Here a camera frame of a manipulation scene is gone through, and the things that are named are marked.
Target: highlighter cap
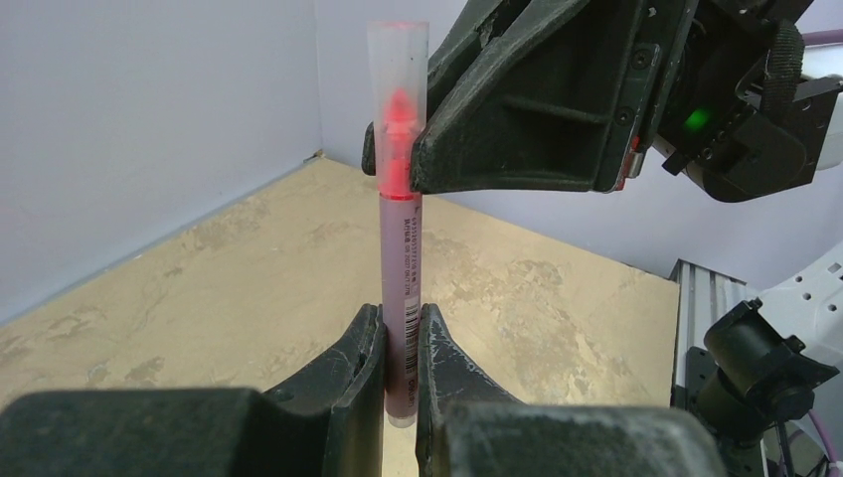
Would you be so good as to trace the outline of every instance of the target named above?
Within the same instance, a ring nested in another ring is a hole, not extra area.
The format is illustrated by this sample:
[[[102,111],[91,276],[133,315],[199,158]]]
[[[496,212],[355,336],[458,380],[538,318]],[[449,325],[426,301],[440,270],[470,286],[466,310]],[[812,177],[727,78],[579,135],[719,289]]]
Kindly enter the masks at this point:
[[[389,199],[413,196],[410,158],[427,118],[427,22],[369,23],[375,170]]]

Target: white wall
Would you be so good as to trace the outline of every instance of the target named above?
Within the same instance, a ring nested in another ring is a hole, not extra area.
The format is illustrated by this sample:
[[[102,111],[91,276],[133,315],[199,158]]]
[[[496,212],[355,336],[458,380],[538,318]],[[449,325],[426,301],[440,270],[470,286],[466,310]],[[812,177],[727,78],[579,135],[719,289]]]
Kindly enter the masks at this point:
[[[0,2],[0,321],[320,147],[312,1]]]
[[[438,46],[463,0],[316,0],[322,140],[325,151],[359,165],[372,116],[366,22],[429,20]],[[816,0],[802,31],[843,27],[843,2]],[[667,275],[678,257],[768,286],[843,240],[843,167],[807,188],[740,205],[709,199],[685,177],[661,169],[651,152],[644,171],[619,194],[483,191],[454,202],[542,234]]]

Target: beige table surface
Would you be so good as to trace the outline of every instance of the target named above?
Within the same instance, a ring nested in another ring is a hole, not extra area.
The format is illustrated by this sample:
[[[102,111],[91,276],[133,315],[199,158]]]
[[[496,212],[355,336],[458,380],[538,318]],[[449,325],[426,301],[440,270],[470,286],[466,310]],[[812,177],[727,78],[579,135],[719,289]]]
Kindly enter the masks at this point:
[[[516,397],[668,404],[674,283],[432,197],[422,246],[422,300]],[[316,159],[0,328],[0,405],[56,388],[267,389],[379,302],[379,280],[374,181]],[[384,475],[418,475],[415,427],[387,424],[384,442]]]

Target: purple cable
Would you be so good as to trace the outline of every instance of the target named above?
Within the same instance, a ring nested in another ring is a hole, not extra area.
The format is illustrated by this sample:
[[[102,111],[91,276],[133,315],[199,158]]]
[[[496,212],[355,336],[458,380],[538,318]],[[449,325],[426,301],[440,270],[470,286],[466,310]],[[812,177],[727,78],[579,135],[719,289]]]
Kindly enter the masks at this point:
[[[790,437],[787,437],[787,445],[792,444],[793,441],[796,440],[796,437],[798,437],[802,434],[804,434],[802,429],[794,430],[793,433],[790,434]],[[783,476],[784,476],[784,454],[781,454],[781,456],[778,457],[778,467],[776,467],[776,470],[775,470],[775,477],[783,477]]]
[[[819,440],[821,440],[822,445],[825,446],[825,455],[828,456],[829,462],[828,465],[835,465],[840,461],[840,457],[837,455],[837,449],[835,449],[834,445],[831,443],[831,436],[828,435],[828,430],[825,428],[825,424],[819,420],[819,417],[817,417],[813,409],[808,412],[808,416],[810,416],[811,422],[814,423],[814,427],[817,429]],[[837,467],[829,467],[829,469],[828,474],[826,474],[827,477],[840,477],[840,469]]]
[[[802,34],[802,40],[806,47],[816,47],[819,45],[831,45],[834,43],[843,43],[843,29],[841,30],[826,30],[824,32],[814,32]]]

